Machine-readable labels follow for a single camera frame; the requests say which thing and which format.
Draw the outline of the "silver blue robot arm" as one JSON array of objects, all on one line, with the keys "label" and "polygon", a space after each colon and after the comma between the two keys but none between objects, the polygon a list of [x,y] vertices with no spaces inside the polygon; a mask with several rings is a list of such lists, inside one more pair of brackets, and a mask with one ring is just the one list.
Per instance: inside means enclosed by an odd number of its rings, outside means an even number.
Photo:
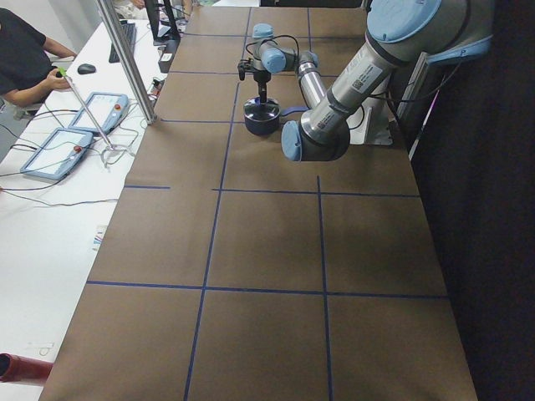
[{"label": "silver blue robot arm", "polygon": [[297,78],[305,104],[315,107],[325,95],[325,88],[318,71],[318,57],[309,51],[281,47],[268,23],[259,23],[252,30],[251,68],[257,82],[258,104],[268,102],[267,83],[272,74],[293,71]]},{"label": "silver blue robot arm", "polygon": [[308,105],[288,121],[281,145],[292,161],[331,161],[349,147],[347,119],[397,68],[428,53],[429,63],[462,63],[491,45],[493,1],[374,1],[365,42],[334,83],[323,89],[313,56],[302,53],[296,75]]}]

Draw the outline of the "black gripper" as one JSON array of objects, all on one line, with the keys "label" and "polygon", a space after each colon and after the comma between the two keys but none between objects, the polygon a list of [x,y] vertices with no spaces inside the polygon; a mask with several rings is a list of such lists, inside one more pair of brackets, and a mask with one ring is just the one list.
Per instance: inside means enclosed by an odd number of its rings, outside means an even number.
[{"label": "black gripper", "polygon": [[265,104],[268,99],[267,83],[271,80],[271,74],[267,70],[255,70],[252,74],[257,82],[258,103]]}]

